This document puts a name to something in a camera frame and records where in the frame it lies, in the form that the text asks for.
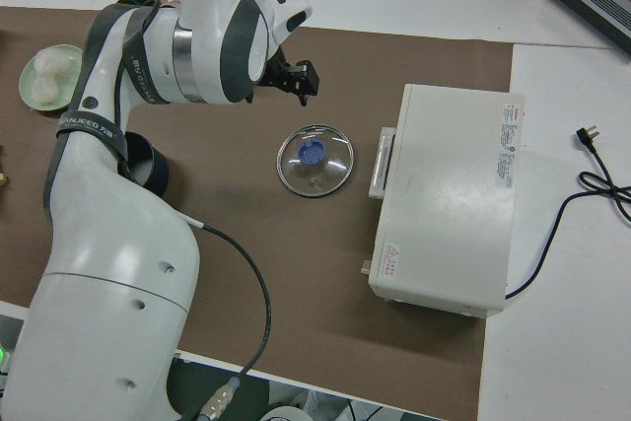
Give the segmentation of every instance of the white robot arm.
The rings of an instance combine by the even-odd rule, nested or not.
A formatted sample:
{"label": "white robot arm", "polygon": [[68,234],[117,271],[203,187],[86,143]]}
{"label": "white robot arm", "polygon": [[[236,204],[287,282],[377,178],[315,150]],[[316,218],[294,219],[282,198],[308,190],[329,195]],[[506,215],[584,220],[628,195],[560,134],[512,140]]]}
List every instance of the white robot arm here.
{"label": "white robot arm", "polygon": [[16,348],[4,421],[176,421],[166,379],[199,251],[181,216],[118,174],[143,103],[230,104],[257,84],[317,92],[311,63],[280,43],[306,0],[181,0],[104,9],[60,121],[44,204],[53,244]]}

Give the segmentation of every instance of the brown paper surface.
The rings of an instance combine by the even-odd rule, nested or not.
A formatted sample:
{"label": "brown paper surface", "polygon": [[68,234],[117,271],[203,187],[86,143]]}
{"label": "brown paper surface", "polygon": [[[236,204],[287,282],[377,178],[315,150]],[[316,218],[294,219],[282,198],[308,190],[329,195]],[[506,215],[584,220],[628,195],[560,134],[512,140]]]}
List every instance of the brown paper surface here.
{"label": "brown paper surface", "polygon": [[[46,265],[52,230],[41,205],[56,119],[20,100],[18,79],[44,47],[83,38],[95,12],[0,8],[0,300],[28,306]],[[258,370],[449,420],[473,420],[484,321],[377,298],[360,273],[371,259],[381,202],[368,198],[382,126],[395,126],[406,83],[508,91],[512,46],[298,29],[289,61],[310,59],[320,92],[307,107],[257,89],[254,103],[148,105],[130,130],[169,160],[165,199],[230,234],[267,281],[274,324]],[[289,134],[320,123],[355,151],[349,180],[319,199],[293,194],[276,173]],[[244,364],[264,308],[246,263],[196,232],[201,268],[179,347]]]}

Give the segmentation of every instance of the green plate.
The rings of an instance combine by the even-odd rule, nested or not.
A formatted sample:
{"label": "green plate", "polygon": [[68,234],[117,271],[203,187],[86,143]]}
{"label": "green plate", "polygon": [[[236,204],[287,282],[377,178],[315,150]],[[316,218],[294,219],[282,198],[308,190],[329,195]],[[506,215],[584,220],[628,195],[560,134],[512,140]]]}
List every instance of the green plate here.
{"label": "green plate", "polygon": [[63,51],[70,57],[70,69],[56,78],[57,86],[59,87],[59,97],[56,101],[48,104],[40,104],[35,99],[31,91],[33,89],[33,83],[35,82],[35,57],[27,63],[22,70],[20,76],[20,97],[31,108],[35,110],[41,110],[44,112],[51,112],[54,110],[60,110],[65,108],[72,99],[72,94],[77,85],[79,79],[79,72],[81,71],[81,56],[83,52],[81,48],[73,46],[72,44],[57,44],[53,46],[56,49]]}

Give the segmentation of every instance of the white table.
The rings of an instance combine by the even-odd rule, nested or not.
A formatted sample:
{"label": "white table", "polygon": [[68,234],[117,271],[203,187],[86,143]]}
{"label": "white table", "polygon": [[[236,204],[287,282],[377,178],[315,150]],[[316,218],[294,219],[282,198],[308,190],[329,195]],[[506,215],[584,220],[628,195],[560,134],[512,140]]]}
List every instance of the white table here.
{"label": "white table", "polygon": [[[111,1],[0,4],[99,9]],[[574,130],[596,123],[614,178],[631,184],[629,60],[553,0],[311,1],[313,27],[519,43],[512,91],[527,99],[511,288],[531,272],[560,202],[580,190],[578,172],[595,169]],[[630,232],[611,202],[571,204],[535,284],[488,320],[480,421],[628,419]],[[0,313],[24,310],[0,305]]]}

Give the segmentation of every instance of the warning label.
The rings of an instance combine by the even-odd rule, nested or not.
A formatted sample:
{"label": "warning label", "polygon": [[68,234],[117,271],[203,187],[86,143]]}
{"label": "warning label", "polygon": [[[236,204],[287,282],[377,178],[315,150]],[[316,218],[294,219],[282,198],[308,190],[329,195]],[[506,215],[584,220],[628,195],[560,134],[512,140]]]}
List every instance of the warning label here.
{"label": "warning label", "polygon": [[505,105],[500,128],[500,153],[497,161],[495,184],[512,188],[515,185],[515,160],[517,156],[520,108]]}
{"label": "warning label", "polygon": [[399,246],[386,244],[384,261],[382,262],[382,276],[384,278],[396,278],[396,267],[400,255]]}

